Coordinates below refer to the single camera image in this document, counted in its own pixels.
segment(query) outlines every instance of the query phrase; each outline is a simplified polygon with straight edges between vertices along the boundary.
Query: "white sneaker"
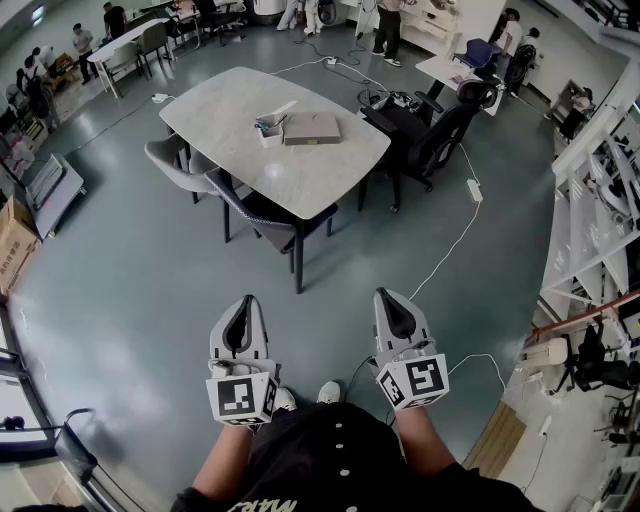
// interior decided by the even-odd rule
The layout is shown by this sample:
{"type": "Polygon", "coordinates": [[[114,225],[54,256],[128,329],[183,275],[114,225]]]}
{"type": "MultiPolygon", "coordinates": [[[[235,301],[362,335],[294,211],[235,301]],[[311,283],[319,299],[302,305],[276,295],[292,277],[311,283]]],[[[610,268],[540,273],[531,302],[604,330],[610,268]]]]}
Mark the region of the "white sneaker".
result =
{"type": "Polygon", "coordinates": [[[287,388],[278,388],[276,391],[276,398],[273,401],[273,412],[278,409],[285,409],[287,411],[295,411],[296,399],[287,388]]]}
{"type": "Polygon", "coordinates": [[[318,403],[332,404],[340,401],[340,385],[330,380],[320,389],[318,393],[318,403]]]}

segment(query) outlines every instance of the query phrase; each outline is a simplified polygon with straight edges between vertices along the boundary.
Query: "backpack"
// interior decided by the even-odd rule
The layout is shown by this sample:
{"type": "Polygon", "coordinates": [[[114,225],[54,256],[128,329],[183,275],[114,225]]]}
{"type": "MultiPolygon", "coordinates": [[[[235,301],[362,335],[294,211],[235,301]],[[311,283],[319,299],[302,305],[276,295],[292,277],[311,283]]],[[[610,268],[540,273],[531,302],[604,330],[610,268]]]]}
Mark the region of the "backpack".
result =
{"type": "Polygon", "coordinates": [[[516,50],[516,54],[511,59],[507,78],[511,82],[518,82],[524,78],[529,66],[536,59],[536,49],[533,45],[524,44],[516,50]]]}
{"type": "Polygon", "coordinates": [[[24,76],[27,79],[25,92],[29,96],[31,108],[39,119],[44,119],[49,115],[49,103],[42,92],[42,82],[40,81],[40,77],[36,76],[35,69],[33,70],[33,76],[31,78],[29,78],[28,73],[25,73],[24,76]]]}

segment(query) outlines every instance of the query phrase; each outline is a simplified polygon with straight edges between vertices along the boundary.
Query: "railing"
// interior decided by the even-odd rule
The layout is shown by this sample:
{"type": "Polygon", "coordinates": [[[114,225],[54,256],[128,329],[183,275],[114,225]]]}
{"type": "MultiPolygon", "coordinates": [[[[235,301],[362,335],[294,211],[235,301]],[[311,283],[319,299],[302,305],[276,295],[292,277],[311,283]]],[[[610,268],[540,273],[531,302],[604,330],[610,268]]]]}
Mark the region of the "railing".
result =
{"type": "Polygon", "coordinates": [[[621,8],[610,0],[573,0],[599,24],[639,32],[639,10],[621,8]]]}

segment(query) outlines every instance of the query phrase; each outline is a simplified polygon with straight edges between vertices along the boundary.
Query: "forearm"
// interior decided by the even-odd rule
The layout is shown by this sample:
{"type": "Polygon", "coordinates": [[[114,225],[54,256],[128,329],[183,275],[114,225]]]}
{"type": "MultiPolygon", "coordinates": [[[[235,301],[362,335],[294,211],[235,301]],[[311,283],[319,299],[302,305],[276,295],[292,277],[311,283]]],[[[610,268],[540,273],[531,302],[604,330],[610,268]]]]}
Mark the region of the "forearm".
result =
{"type": "Polygon", "coordinates": [[[248,428],[225,425],[192,487],[212,500],[231,500],[240,488],[252,440],[248,428]]]}
{"type": "Polygon", "coordinates": [[[421,476],[434,476],[455,463],[422,407],[396,413],[396,426],[409,466],[421,476]]]}

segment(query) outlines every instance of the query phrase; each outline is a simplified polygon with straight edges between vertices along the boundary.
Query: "epoxy floor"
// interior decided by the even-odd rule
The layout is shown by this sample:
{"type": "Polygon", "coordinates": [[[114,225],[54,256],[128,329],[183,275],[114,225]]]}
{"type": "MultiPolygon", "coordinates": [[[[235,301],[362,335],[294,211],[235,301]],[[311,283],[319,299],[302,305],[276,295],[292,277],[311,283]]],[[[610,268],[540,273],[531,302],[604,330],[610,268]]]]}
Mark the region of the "epoxy floor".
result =
{"type": "MultiPolygon", "coordinates": [[[[353,30],[327,28],[313,42],[322,53],[346,56],[353,30]]],[[[287,258],[233,214],[233,240],[225,245],[219,200],[194,206],[190,194],[146,158],[143,145],[166,136],[162,106],[148,101],[156,92],[178,96],[238,65],[273,72],[319,58],[310,46],[293,44],[301,31],[261,27],[246,35],[224,48],[212,41],[172,66],[154,62],[151,82],[130,74],[121,84],[123,100],[101,94],[90,101],[38,155],[66,154],[122,118],[68,156],[89,193],[74,204],[57,237],[45,241],[11,298],[10,314],[52,417],[59,421],[73,408],[94,408],[95,416],[80,428],[82,438],[149,510],[168,509],[220,431],[204,381],[209,334],[229,305],[248,293],[258,298],[282,383],[303,401],[314,401],[325,381],[346,385],[373,353],[375,288],[410,296],[475,211],[466,186],[471,171],[456,150],[434,177],[432,193],[403,182],[404,203],[395,215],[383,176],[371,181],[362,213],[356,212],[355,190],[347,194],[339,202],[335,235],[326,239],[318,232],[308,240],[302,295],[294,293],[287,258]]],[[[372,36],[362,43],[370,49],[372,36]]],[[[414,67],[426,54],[403,47],[401,69],[368,51],[355,55],[362,60],[356,69],[390,90],[427,91],[431,85],[414,67]]],[[[321,64],[280,76],[352,111],[364,89],[321,64]]],[[[445,90],[440,99],[447,106],[455,96],[445,90]]],[[[531,328],[547,256],[552,127],[507,97],[496,117],[476,117],[464,146],[484,202],[415,303],[450,367],[469,353],[488,352],[508,376],[531,328]]],[[[502,389],[485,358],[466,362],[450,382],[448,397],[429,411],[461,460],[502,389]]],[[[381,419],[389,410],[366,371],[349,400],[381,419]]]]}

